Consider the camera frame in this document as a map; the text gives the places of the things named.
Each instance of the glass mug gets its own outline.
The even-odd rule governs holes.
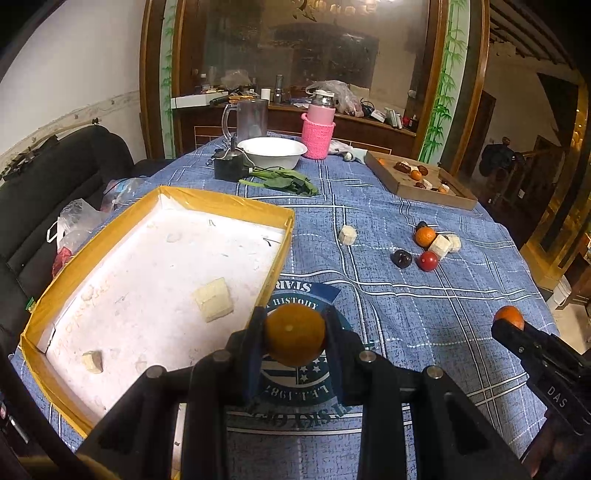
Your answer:
[[[227,104],[222,115],[222,132],[226,140],[230,140],[228,131],[228,115],[236,111],[236,143],[242,140],[267,136],[267,100],[240,100],[236,105]]]

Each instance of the cloth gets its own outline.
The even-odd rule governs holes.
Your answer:
[[[489,176],[497,168],[507,168],[511,165],[515,152],[503,144],[491,144],[484,147],[482,161],[478,165],[483,177]]]
[[[206,161],[220,147],[221,140],[213,141],[179,158],[151,177],[138,197],[163,184],[293,209],[291,250],[271,306],[310,289],[308,298],[334,303],[344,327],[395,365],[418,371],[440,365],[520,455],[543,424],[545,407],[525,386],[527,375],[518,359],[491,338],[492,318],[500,307],[513,304],[535,327],[557,329],[507,230],[480,205],[466,211],[397,197],[366,166],[333,155],[324,161],[302,158],[295,168],[319,186],[315,197],[215,180]],[[462,249],[433,272],[414,264],[401,270],[389,254],[397,248],[421,253],[413,241],[421,220],[437,232],[459,235]],[[337,240],[344,224],[358,233],[349,247]],[[319,292],[328,286],[330,291]],[[42,409],[55,415],[19,354],[13,359],[17,371]],[[229,409],[230,478],[356,478],[362,412],[330,396],[324,359],[317,360],[283,380],[276,365],[266,367],[261,401],[246,410]],[[403,415],[410,443],[408,409]],[[55,426],[75,448],[80,440],[58,420]],[[416,477],[413,451],[410,446],[407,452],[410,478]]]

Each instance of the metal bolt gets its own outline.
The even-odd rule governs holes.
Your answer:
[[[158,378],[166,373],[166,369],[162,365],[152,365],[146,370],[146,377]]]
[[[431,365],[430,367],[427,367],[427,375],[437,380],[443,376],[443,369],[437,365]]]
[[[216,350],[213,353],[213,361],[218,363],[225,363],[232,358],[232,354],[227,350]]]
[[[367,363],[371,363],[373,362],[378,356],[375,354],[375,352],[372,352],[371,350],[363,350],[359,353],[359,360],[361,360],[362,362],[367,362]]]

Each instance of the white wall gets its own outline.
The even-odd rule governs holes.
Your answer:
[[[545,62],[536,60],[532,62],[530,59],[489,56],[484,90],[496,98],[496,104],[485,145],[490,140],[501,143],[503,137],[509,137],[512,150],[531,151],[538,135],[560,145],[554,133],[554,129],[557,129],[556,120],[538,78],[538,71],[574,83],[580,80],[566,66],[554,66],[551,69]],[[483,180],[478,166],[472,178]]]
[[[43,22],[0,82],[0,153],[74,110],[139,89],[144,0],[67,0]],[[145,158],[139,103],[102,124]]]

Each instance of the tofu cube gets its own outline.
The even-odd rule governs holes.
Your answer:
[[[357,238],[357,230],[350,225],[343,225],[339,233],[339,242],[343,245],[353,245]]]
[[[445,257],[452,247],[452,243],[443,235],[437,235],[429,247],[429,251],[436,254],[440,259]]]
[[[82,355],[82,364],[91,374],[100,374],[103,372],[103,355],[97,350],[86,352]]]
[[[451,235],[446,235],[447,239],[451,242],[452,247],[450,248],[450,252],[451,253],[456,253],[459,252],[460,249],[462,248],[462,242],[460,240],[460,237],[458,237],[455,234],[451,234]]]
[[[234,311],[226,280],[218,278],[193,293],[204,320],[209,323]]]

